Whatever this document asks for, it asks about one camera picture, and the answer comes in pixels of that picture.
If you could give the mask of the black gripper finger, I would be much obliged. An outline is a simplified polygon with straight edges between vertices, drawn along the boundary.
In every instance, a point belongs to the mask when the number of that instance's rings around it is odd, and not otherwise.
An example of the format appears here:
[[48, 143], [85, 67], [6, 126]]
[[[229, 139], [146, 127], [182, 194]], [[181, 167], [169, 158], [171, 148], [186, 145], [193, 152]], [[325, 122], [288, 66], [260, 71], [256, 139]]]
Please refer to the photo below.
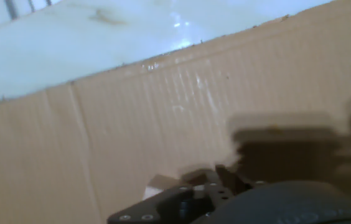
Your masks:
[[202, 223], [236, 195], [254, 188], [241, 172], [224, 165], [199, 169], [171, 187], [110, 215], [107, 224]]

